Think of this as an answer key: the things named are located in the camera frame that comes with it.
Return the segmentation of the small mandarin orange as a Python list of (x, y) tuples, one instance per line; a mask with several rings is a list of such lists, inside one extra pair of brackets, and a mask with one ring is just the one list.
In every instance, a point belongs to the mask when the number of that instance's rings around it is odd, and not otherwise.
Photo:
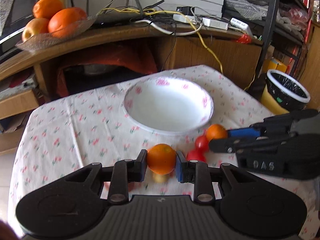
[(157, 144), (147, 150), (147, 165), (155, 174), (170, 174), (176, 165), (176, 151), (167, 144)]

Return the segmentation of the dark red tomato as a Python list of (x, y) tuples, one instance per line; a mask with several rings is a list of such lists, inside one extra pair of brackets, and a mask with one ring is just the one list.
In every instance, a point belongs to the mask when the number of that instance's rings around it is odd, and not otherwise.
[(112, 183), (112, 182), (104, 182), (104, 189), (109, 191), (110, 189), (114, 192), (130, 192), (135, 188), (135, 182), (127, 183)]

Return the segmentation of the trash bin with black bag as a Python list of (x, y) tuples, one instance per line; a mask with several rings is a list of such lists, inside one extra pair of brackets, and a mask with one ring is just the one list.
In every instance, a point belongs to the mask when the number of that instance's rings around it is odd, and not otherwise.
[(306, 88), (293, 77), (275, 69), (267, 71), (260, 102), (274, 115), (303, 110), (310, 99)]

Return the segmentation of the cherry print tablecloth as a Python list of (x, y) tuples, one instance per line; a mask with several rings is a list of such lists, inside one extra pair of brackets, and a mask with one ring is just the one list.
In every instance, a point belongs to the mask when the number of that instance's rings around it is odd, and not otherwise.
[[(203, 87), (214, 100), (214, 114), (211, 119), (226, 128), (239, 128), (259, 122), (271, 116), (271, 112), (249, 96), (227, 77), (210, 67), (201, 65), (164, 71), (117, 85), (101, 87), (47, 103), (37, 108), (27, 122), (19, 144), (10, 183), (8, 223), (20, 238), (25, 236), (15, 216), (18, 202), (26, 194), (60, 179), (90, 163), (113, 166), (122, 159), (136, 159), (141, 149), (165, 143), (186, 153), (194, 146), (197, 136), (204, 128), (183, 135), (163, 135), (148, 132), (134, 124), (125, 114), (123, 100), (125, 93), (138, 81), (165, 76), (183, 78)], [(281, 186), (302, 198), (308, 208), (307, 219), (300, 231), (302, 239), (313, 239), (319, 230), (316, 209), (316, 188), (318, 178), (307, 181), (281, 179), (257, 175)], [(182, 195), (193, 197), (193, 184), (177, 182), (175, 176), (164, 184), (151, 182), (147, 170), (144, 182), (134, 186), (132, 194)], [(154, 225), (147, 239), (195, 239), (200, 232), (191, 229), (196, 221), (183, 220), (173, 213), (165, 220), (166, 228)]]

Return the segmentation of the white floral ceramic plate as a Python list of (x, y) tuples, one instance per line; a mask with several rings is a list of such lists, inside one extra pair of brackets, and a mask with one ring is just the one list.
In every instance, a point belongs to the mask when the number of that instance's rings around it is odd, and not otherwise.
[(183, 135), (206, 125), (214, 101), (198, 84), (178, 77), (148, 77), (125, 93), (123, 109), (140, 128), (163, 135)]

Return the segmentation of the red plastic bag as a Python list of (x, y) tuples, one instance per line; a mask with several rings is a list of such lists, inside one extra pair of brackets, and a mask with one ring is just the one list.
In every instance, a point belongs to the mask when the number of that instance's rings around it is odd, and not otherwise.
[(158, 72), (148, 46), (130, 41), (74, 51), (58, 57), (54, 65), (61, 98)]

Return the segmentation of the white power strip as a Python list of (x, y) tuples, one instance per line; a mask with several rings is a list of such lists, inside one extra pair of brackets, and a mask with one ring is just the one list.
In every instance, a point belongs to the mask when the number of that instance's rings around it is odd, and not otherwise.
[(215, 28), (215, 29), (221, 29), (221, 30), (228, 30), (228, 23), (214, 20), (211, 18), (205, 18), (205, 17), (195, 17), (195, 16), (182, 16), (179, 14), (173, 14), (173, 20), (181, 23), (189, 23), (188, 20), (193, 22), (193, 24), (200, 24), (204, 25), (208, 28)]

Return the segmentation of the black metal shelf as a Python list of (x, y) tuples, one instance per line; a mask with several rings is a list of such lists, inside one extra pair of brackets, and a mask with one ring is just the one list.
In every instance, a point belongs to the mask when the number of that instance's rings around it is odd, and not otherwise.
[[(226, 16), (232, 16), (234, 18), (243, 20), (250, 26), (259, 26), (262, 27), (262, 33), (260, 34), (263, 46), (261, 49), (260, 57), (257, 63), (257, 67), (255, 70), (255, 76), (258, 77), (263, 66), (264, 58), (267, 53), (267, 49), (269, 45), (274, 46), (277, 50), (281, 51), (285, 55), (292, 58), (295, 62), (293, 64), (293, 67), (296, 68), (303, 44), (304, 44), (304, 37), (299, 37), (298, 34), (293, 33), (292, 31), (289, 31), (285, 27), (281, 26), (280, 23), (276, 22), (276, 16), (279, 12), (279, 6), (288, 4), (288, 5), (296, 5), (299, 9), (301, 9), (303, 12), (307, 12), (307, 7), (303, 4), (301, 0), (255, 0), (257, 2), (264, 2), (268, 6), (266, 16), (262, 17), (260, 20), (249, 20), (244, 18), (240, 15), (239, 12), (235, 11), (234, 9), (228, 9), (226, 5), (223, 5), (223, 14)], [(291, 53), (289, 51), (286, 51), (285, 49), (281, 49), (279, 45), (276, 44), (276, 42), (273, 40), (273, 36), (276, 37), (276, 40), (280, 40), (283, 38), (287, 42), (293, 43), (295, 46), (297, 46), (298, 50), (296, 53)]]

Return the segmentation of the wooden tv cabinet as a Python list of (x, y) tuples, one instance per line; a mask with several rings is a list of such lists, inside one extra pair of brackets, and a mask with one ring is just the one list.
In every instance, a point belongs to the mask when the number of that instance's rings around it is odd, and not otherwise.
[(156, 143), (191, 148), (202, 129), (164, 135), (139, 127), (125, 112), (127, 90), (139, 80), (172, 76), (204, 88), (214, 103), (211, 124), (236, 128), (262, 119), (248, 85), (261, 48), (238, 34), (205, 31), (200, 38), (166, 37), (144, 27), (90, 30), (37, 55), (19, 53), (11, 64), (31, 69), (33, 90), (1, 101), (1, 116), (31, 112), (27, 127), (1, 135), (1, 154), (50, 153), (126, 156)]

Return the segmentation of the black power adapter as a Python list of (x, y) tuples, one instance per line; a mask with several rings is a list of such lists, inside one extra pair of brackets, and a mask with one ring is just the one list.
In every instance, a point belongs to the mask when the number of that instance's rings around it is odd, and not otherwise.
[(191, 6), (176, 7), (176, 11), (178, 11), (184, 15), (194, 16), (194, 7), (191, 7)]

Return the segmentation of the glass fruit bowl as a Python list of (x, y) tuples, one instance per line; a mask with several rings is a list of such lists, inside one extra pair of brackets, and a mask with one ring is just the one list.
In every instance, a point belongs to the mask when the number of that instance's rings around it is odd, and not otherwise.
[(84, 33), (92, 26), (96, 19), (96, 16), (89, 16), (85, 20), (76, 21), (63, 29), (52, 33), (34, 35), (25, 42), (17, 42), (15, 47), (31, 53), (52, 47)]

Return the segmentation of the front orange in bowl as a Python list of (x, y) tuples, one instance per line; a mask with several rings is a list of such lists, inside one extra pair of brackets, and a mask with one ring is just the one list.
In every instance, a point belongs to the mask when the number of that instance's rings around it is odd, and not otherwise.
[(49, 21), (48, 31), (55, 37), (65, 37), (75, 29), (74, 7), (66, 8), (57, 12)]

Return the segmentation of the orange in bowl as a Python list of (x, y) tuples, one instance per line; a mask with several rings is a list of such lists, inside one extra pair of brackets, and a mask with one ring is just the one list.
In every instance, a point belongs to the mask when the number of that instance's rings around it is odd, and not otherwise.
[(39, 0), (33, 6), (33, 16), (35, 18), (50, 20), (57, 12), (64, 8), (60, 0)]
[(75, 29), (74, 7), (66, 8), (57, 12), (49, 21), (48, 31), (55, 37), (65, 37)]

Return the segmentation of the red apple in bowl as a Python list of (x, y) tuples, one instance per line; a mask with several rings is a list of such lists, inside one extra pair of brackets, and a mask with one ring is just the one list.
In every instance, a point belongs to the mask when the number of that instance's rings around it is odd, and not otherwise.
[(75, 18), (76, 21), (81, 21), (81, 20), (86, 20), (87, 19), (87, 14), (84, 10), (78, 7), (74, 7), (74, 13), (75, 13)]

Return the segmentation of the top orange in bowl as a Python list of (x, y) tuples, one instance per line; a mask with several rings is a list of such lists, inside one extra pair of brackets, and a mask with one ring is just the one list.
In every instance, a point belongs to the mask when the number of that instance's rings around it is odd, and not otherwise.
[(39, 0), (33, 6), (33, 16), (35, 18), (50, 20), (57, 12), (64, 8), (60, 0)]

